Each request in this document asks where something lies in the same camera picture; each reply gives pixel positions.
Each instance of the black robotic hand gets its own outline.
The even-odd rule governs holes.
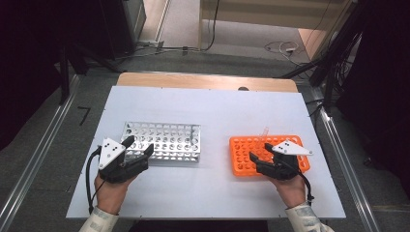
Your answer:
[[[130,136],[122,145],[129,148],[134,142],[134,137]],[[125,151],[122,152],[107,167],[100,170],[100,177],[109,183],[124,183],[139,173],[148,169],[148,158],[154,153],[154,144],[148,146],[143,155],[129,162],[125,162]]]
[[[280,181],[290,180],[298,175],[298,158],[274,152],[272,148],[272,144],[265,143],[265,149],[274,155],[274,163],[260,160],[257,155],[249,152],[249,159],[256,164],[256,172]]]

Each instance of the human arm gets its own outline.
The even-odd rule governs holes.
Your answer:
[[[95,188],[100,188],[97,191],[97,206],[79,231],[111,232],[118,220],[118,214],[126,197],[128,187],[135,178],[131,178],[124,183],[111,184],[109,182],[103,183],[103,179],[100,175],[97,175],[94,181]]]
[[[288,207],[285,212],[295,232],[333,232],[329,226],[322,224],[306,201],[305,182],[297,175],[287,181],[268,177],[275,185],[283,203]]]

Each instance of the metal rail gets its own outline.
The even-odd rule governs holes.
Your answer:
[[[312,94],[316,100],[323,99],[320,87],[312,88]],[[343,176],[346,179],[347,186],[350,189],[356,208],[359,212],[360,217],[362,218],[363,226],[368,232],[381,231],[377,224],[373,211],[371,210],[371,207],[367,201],[359,178],[357,177],[356,172],[344,150],[340,137],[338,136],[334,120],[328,117],[326,111],[323,108],[320,110],[320,114],[326,131],[335,149],[335,154],[343,172]]]
[[[165,7],[163,8],[163,12],[162,12],[162,16],[161,16],[160,25],[158,27],[158,30],[157,30],[157,33],[156,33],[156,36],[155,36],[155,41],[156,42],[158,42],[161,38],[163,24],[165,23],[165,19],[166,19],[166,16],[168,14],[168,10],[169,10],[170,5],[171,5],[171,0],[166,0]]]
[[[79,77],[75,75],[72,79],[70,89],[72,90],[71,94],[68,96],[66,102],[63,105],[59,105],[50,124],[48,125],[42,140],[36,148],[36,151],[33,153],[31,159],[28,161],[23,173],[18,179],[12,191],[9,193],[9,196],[6,200],[1,214],[0,214],[0,232],[8,231],[10,225],[15,218],[15,214],[18,211],[21,203],[26,196],[28,189],[36,177],[37,172],[40,169],[40,166],[43,163],[45,156],[47,155],[48,149],[54,140],[55,135],[57,134],[60,126],[66,117],[67,112],[70,109],[70,106],[73,102],[73,99],[76,94],[76,90],[79,85]]]

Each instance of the white board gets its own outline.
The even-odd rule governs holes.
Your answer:
[[[295,134],[314,156],[306,173],[320,218],[345,218],[301,94],[121,87],[111,89],[89,155],[105,136],[120,141],[126,122],[201,125],[201,160],[193,167],[150,166],[130,185],[120,217],[146,219],[269,219],[286,217],[276,188],[264,177],[235,177],[229,138]],[[85,163],[67,218],[87,218]],[[97,159],[91,176],[97,174]]]

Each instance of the wire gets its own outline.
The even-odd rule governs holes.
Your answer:
[[[323,101],[324,101],[324,99],[312,100],[312,101],[306,101],[305,104],[318,103],[318,102],[323,102]]]
[[[341,95],[344,90],[343,90],[343,82],[347,77],[348,72],[350,71],[349,65],[352,65],[353,63],[348,61],[348,58],[350,56],[350,53],[353,49],[353,47],[358,43],[358,41],[361,39],[362,33],[357,33],[354,37],[353,40],[350,42],[350,44],[346,47],[346,49],[341,53],[340,57],[338,58],[338,62],[335,65],[335,86],[334,90]]]
[[[215,9],[215,15],[214,15],[214,23],[212,26],[212,40],[211,43],[208,45],[207,48],[202,49],[202,48],[197,48],[197,47],[189,47],[189,46],[183,46],[183,47],[175,47],[175,46],[164,46],[164,47],[158,47],[158,49],[177,49],[177,50],[183,50],[183,51],[207,51],[209,50],[212,45],[214,44],[215,41],[215,28],[216,28],[216,24],[217,24],[217,16],[218,16],[218,10],[220,8],[220,0],[218,0],[217,2],[217,7]]]
[[[209,35],[211,35],[211,28],[209,27],[210,22],[211,22],[211,16],[210,16],[211,8],[209,7],[210,3],[211,3],[211,1],[208,1],[208,9],[210,10],[210,11],[208,11],[208,26],[207,26],[207,28],[208,28],[208,46],[209,46],[209,44],[211,44],[210,37],[209,37]]]
[[[105,178],[105,179],[102,181],[102,183],[99,185],[99,187],[97,188],[96,192],[94,192],[94,195],[93,195],[93,197],[91,198],[91,202],[94,201],[94,198],[96,197],[97,192],[99,192],[99,190],[102,188],[102,186],[103,186],[103,184],[105,183],[105,181],[106,181],[106,178]]]
[[[273,51],[269,45],[271,44],[278,44],[278,51]],[[286,49],[288,49],[288,55],[282,50],[282,46],[285,44],[294,44],[295,46],[293,47],[288,47]],[[290,61],[291,63],[295,64],[296,66],[302,66],[301,64],[294,62],[293,60],[290,59],[290,56],[293,54],[293,52],[295,52],[298,48],[299,48],[299,44],[296,42],[292,42],[292,41],[288,41],[288,42],[270,42],[267,43],[266,45],[263,46],[265,48],[265,50],[272,52],[272,53],[280,53],[284,58],[286,58],[286,60]]]
[[[87,160],[87,165],[85,166],[85,187],[87,190],[87,200],[88,200],[88,212],[91,213],[94,210],[93,207],[93,198],[91,198],[91,188],[90,188],[90,166],[91,162],[93,161],[93,158],[99,155],[102,152],[102,147],[99,146],[96,151],[94,151],[91,155],[90,158]]]
[[[154,52],[154,53],[148,53],[148,54],[142,54],[142,55],[132,55],[132,56],[129,56],[129,57],[127,57],[127,58],[158,55],[158,54],[162,54],[162,53],[170,52],[170,51],[185,51],[185,50],[184,50],[184,49],[167,49],[167,50],[156,51],[156,52]]]
[[[309,206],[311,206],[311,201],[314,199],[314,196],[311,195],[311,186],[310,186],[310,182],[308,181],[308,178],[304,174],[302,174],[301,170],[296,170],[295,168],[293,168],[293,166],[291,166],[287,162],[283,160],[280,160],[279,162],[284,164],[286,167],[293,170],[294,172],[296,172],[299,176],[302,177],[302,179],[304,179],[305,185],[307,185],[307,203],[309,204]]]
[[[348,4],[346,4],[346,5],[344,6],[344,8],[343,8],[343,10],[342,10],[343,12],[346,10],[347,6],[348,6]],[[337,17],[337,19],[336,19],[335,23],[337,23],[337,22],[338,22],[338,20],[341,18],[341,16],[342,16],[342,14],[339,14],[339,15],[338,15],[338,17]],[[332,43],[332,37],[329,39],[329,42],[328,42],[328,49],[330,48],[331,43]]]
[[[319,28],[320,24],[322,24],[323,18],[325,17],[326,12],[329,10],[329,6],[331,5],[332,0],[328,1],[328,5],[326,6],[325,11],[322,14],[322,17],[320,18],[319,23],[317,23],[317,25],[314,27],[314,29],[310,32],[310,34],[307,37],[307,45],[308,45],[308,41],[310,40],[311,35],[313,34],[314,31],[317,30],[317,28]]]

